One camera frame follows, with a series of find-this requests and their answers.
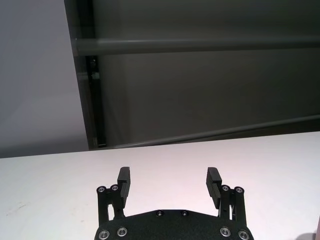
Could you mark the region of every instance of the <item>gray horizontal bar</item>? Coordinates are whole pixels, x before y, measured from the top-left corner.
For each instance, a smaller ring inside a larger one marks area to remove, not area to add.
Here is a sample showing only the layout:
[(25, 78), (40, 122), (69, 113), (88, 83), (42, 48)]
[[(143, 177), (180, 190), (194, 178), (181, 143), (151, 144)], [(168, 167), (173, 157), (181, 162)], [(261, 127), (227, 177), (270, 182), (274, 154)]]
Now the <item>gray horizontal bar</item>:
[(222, 135), (227, 135), (227, 134), (236, 134), (236, 133), (241, 133), (241, 132), (245, 132), (245, 131), (270, 128), (270, 127), (275, 127), (275, 126), (279, 126), (279, 125), (295, 124), (295, 123), (312, 121), (312, 120), (320, 120), (320, 114), (285, 119), (285, 120), (279, 120), (279, 121), (270, 121), (270, 122), (252, 124), (252, 125), (247, 125), (247, 126), (232, 127), (232, 128), (215, 130), (215, 131), (206, 131), (206, 132), (200, 132), (200, 133), (188, 134), (188, 135), (182, 135), (182, 136), (174, 136), (174, 137), (162, 138), (162, 139), (157, 139), (157, 140), (142, 141), (142, 142), (128, 143), (128, 144), (122, 144), (122, 145), (116, 145), (116, 146), (110, 146), (110, 147), (103, 147), (103, 148), (99, 148), (99, 150), (124, 149), (124, 148), (136, 148), (136, 147), (175, 144), (175, 143), (211, 138), (211, 137), (216, 137), (216, 136), (222, 136)]
[(76, 39), (75, 56), (319, 48), (320, 35), (215, 39)]

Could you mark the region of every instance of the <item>white tabletop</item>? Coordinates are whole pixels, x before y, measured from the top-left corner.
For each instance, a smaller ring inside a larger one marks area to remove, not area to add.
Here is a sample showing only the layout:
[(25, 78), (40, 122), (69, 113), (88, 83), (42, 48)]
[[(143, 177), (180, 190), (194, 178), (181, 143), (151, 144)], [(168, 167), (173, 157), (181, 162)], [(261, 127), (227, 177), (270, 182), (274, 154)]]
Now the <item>white tabletop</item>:
[(312, 240), (320, 215), (320, 132), (0, 159), (0, 239), (89, 240), (96, 188), (129, 166), (126, 216), (157, 209), (217, 215), (207, 167), (241, 186), (256, 240)]

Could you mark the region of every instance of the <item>white wall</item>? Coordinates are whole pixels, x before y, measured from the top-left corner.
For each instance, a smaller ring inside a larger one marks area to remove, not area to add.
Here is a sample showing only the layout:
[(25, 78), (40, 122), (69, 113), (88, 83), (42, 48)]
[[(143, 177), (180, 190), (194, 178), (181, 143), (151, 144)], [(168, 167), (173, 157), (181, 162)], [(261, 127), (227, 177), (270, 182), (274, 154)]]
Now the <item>white wall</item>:
[(88, 150), (65, 5), (0, 8), (0, 158)]

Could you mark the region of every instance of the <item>black metal bracket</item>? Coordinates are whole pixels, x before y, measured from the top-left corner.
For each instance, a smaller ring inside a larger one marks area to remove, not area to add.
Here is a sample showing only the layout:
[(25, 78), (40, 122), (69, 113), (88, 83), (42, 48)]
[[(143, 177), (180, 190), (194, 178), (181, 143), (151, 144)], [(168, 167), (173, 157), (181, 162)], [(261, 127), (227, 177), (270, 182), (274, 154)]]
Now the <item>black metal bracket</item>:
[(208, 167), (206, 175), (206, 186), (212, 197), (214, 206), (219, 210), (218, 216), (222, 219), (230, 219), (230, 207), (232, 210), (232, 220), (247, 225), (245, 208), (245, 190), (236, 186), (231, 189), (228, 185), (222, 185), (222, 179), (215, 167)]
[[(206, 185), (218, 216), (161, 209), (125, 217), (130, 183), (130, 169), (122, 167), (117, 184), (97, 188), (99, 228), (94, 240), (254, 240), (247, 228), (244, 189), (222, 185), (215, 167), (208, 167)], [(109, 220), (109, 205), (113, 220)]]
[(108, 206), (112, 205), (114, 219), (124, 218), (124, 208), (130, 188), (130, 168), (125, 166), (120, 169), (117, 184), (110, 188), (99, 186), (96, 189), (98, 194), (99, 225), (109, 221)]

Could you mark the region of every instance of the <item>bolt head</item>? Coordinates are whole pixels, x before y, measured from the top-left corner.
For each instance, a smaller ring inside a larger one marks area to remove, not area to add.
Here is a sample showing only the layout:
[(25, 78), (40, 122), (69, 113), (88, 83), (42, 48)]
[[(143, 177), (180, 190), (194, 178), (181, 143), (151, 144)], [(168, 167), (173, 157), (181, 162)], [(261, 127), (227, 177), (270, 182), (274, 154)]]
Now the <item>bolt head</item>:
[(118, 231), (116, 231), (116, 234), (119, 236), (119, 237), (123, 237), (125, 235), (127, 235), (127, 232), (128, 230), (125, 228), (125, 227), (120, 227), (118, 229)]
[(235, 190), (236, 190), (238, 193), (242, 193), (242, 192), (243, 192), (243, 190), (242, 190), (240, 187), (237, 187)]
[(156, 211), (156, 215), (157, 215), (158, 217), (161, 217), (161, 216), (163, 216), (163, 215), (164, 215), (164, 212), (163, 212), (163, 211), (161, 211), (161, 210)]
[(117, 190), (118, 190), (118, 186), (117, 186), (117, 185), (114, 185), (114, 186), (111, 187), (111, 189), (112, 189), (113, 191), (117, 191)]
[(105, 240), (105, 239), (107, 239), (109, 237), (109, 235), (110, 235), (109, 231), (103, 230), (103, 231), (101, 231), (99, 233), (98, 237), (99, 237), (100, 240)]
[(238, 235), (242, 240), (249, 240), (249, 234), (246, 231), (239, 231)]
[(181, 212), (181, 215), (182, 215), (183, 217), (186, 217), (186, 216), (188, 216), (188, 212), (187, 212), (187, 211), (182, 211), (182, 212)]
[(228, 228), (226, 228), (226, 227), (220, 228), (220, 233), (224, 237), (229, 237), (231, 235), (230, 230)]

